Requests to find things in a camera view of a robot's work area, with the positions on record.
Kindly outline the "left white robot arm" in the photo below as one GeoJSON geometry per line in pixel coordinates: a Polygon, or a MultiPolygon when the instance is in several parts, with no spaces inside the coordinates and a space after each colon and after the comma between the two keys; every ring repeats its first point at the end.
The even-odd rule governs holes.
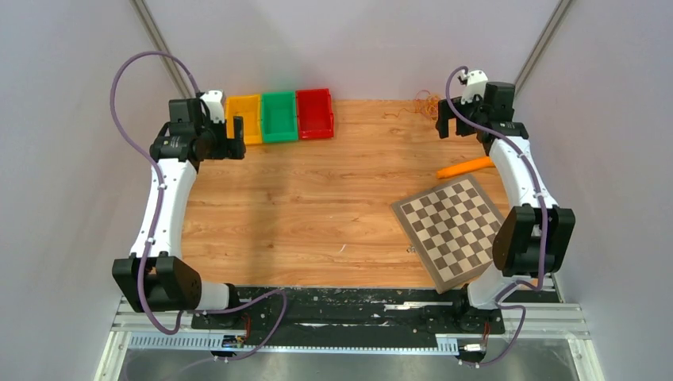
{"type": "Polygon", "coordinates": [[[152,182],[140,232],[112,276],[137,313],[203,310],[224,329],[240,324],[243,308],[231,283],[210,283],[182,260],[187,201],[204,160],[241,160],[243,119],[227,135],[219,90],[169,102],[170,119],[149,147],[152,182]]]}

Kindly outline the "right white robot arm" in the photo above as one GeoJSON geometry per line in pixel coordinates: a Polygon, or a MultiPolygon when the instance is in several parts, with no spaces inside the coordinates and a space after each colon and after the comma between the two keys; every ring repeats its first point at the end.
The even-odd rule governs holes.
{"type": "Polygon", "coordinates": [[[477,329],[484,310],[494,310],[523,276],[542,280],[563,263],[575,227],[575,214],[559,206],[536,169],[525,126],[513,119],[515,86],[488,80],[480,72],[461,74],[461,96],[439,103],[436,129],[448,137],[448,122],[456,120],[456,135],[475,134],[494,163],[506,190],[510,211],[497,232],[493,263],[467,285],[467,301],[453,310],[463,331],[477,329]]]}

